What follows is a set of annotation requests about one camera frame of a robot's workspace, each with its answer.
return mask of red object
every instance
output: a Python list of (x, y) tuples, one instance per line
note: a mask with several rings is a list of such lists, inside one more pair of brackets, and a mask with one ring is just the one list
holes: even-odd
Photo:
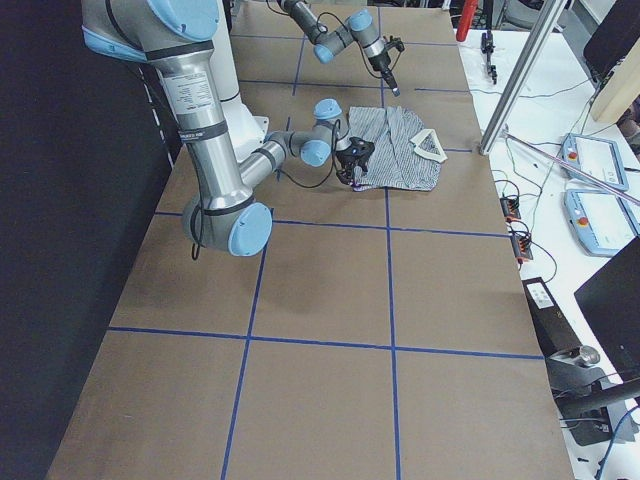
[(464, 2), (464, 8), (462, 9), (462, 17), (458, 22), (458, 31), (456, 32), (456, 40), (464, 42), (467, 39), (467, 33), (471, 28), (471, 22), (473, 16), (476, 14), (478, 8), (478, 0), (466, 0)]

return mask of folded cloth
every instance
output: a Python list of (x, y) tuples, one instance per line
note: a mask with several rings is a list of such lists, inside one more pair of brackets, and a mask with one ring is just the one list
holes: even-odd
[(392, 187), (403, 190), (432, 190), (438, 182), (441, 165), (413, 151), (409, 139), (425, 128), (422, 120), (403, 107), (351, 107), (351, 135), (375, 144), (366, 175), (357, 168), (354, 190)]

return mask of blue cable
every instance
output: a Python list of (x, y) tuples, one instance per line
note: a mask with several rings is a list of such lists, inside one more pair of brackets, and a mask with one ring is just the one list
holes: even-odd
[(609, 446), (607, 447), (607, 451), (604, 454), (604, 457), (602, 457), (602, 460), (600, 461), (600, 469), (596, 472), (595, 480), (600, 480), (600, 478), (602, 477), (602, 472), (604, 471), (604, 466), (607, 463), (607, 459), (609, 458), (609, 454), (611, 453), (611, 449), (613, 448), (613, 444), (616, 441), (616, 437), (618, 436), (618, 430), (620, 430), (620, 427), (622, 426), (624, 421), (627, 419), (627, 417), (629, 417), (635, 410), (638, 410), (638, 408), (640, 408), (640, 406), (636, 405), (631, 410), (629, 410), (627, 413), (625, 413), (622, 416), (622, 418), (620, 419), (620, 421), (618, 422), (618, 424), (616, 425), (616, 428), (613, 430), (613, 435), (611, 435), (611, 440), (609, 440)]

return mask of blue joint cap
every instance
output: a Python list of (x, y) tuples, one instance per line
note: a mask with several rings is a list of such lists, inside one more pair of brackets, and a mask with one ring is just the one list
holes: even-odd
[(320, 63), (329, 63), (331, 60), (333, 60), (334, 56), (331, 50), (320, 44), (313, 47), (313, 53), (316, 54), (316, 58), (320, 60)]
[(349, 17), (349, 27), (355, 32), (361, 32), (373, 23), (373, 17), (368, 10), (362, 9)]
[(333, 98), (325, 98), (320, 100), (313, 109), (313, 116), (317, 120), (329, 120), (335, 118), (342, 113), (342, 109), (338, 102)]
[(147, 57), (144, 52), (136, 50), (129, 45), (103, 37), (85, 26), (82, 27), (82, 34), (84, 35), (85, 45), (96, 53), (130, 62), (147, 63)]
[(300, 158), (312, 167), (324, 165), (329, 155), (331, 155), (331, 147), (322, 140), (309, 140), (300, 149)]
[(147, 0), (156, 17), (176, 35), (194, 42), (211, 40), (220, 14), (211, 0)]
[(229, 253), (250, 257), (264, 248), (271, 235), (273, 220), (269, 209), (260, 202), (252, 203), (238, 216), (229, 233)]

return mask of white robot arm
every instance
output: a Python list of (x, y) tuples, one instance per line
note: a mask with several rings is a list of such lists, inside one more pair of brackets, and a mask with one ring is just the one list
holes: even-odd
[[(182, 216), (186, 235), (198, 246), (236, 256), (255, 255), (262, 250), (271, 233), (272, 219), (269, 209), (255, 201), (253, 188), (278, 169), (288, 155), (319, 166), (335, 151), (343, 153), (339, 158), (351, 161), (351, 168), (357, 162), (349, 157), (356, 153), (357, 139), (349, 137), (347, 120), (332, 99), (316, 105), (316, 123), (309, 132), (275, 132), (263, 143), (263, 132), (256, 126), (253, 146), (258, 148), (253, 151), (233, 141), (230, 125), (232, 129), (246, 128), (255, 121), (239, 96), (228, 33), (220, 19), (221, 0), (83, 0), (82, 7), (82, 29), (91, 50), (149, 63), (161, 75), (198, 177), (199, 194), (187, 204)], [(397, 90), (386, 61), (385, 43), (379, 39), (370, 15), (367, 18), (368, 13), (359, 12), (357, 17), (352, 16), (353, 21), (348, 20), (348, 35), (341, 31), (345, 27), (329, 34), (305, 7), (301, 0), (284, 0), (282, 6), (307, 35), (313, 35), (319, 58), (328, 61), (327, 52), (336, 55), (356, 40), (374, 69), (377, 66)]]

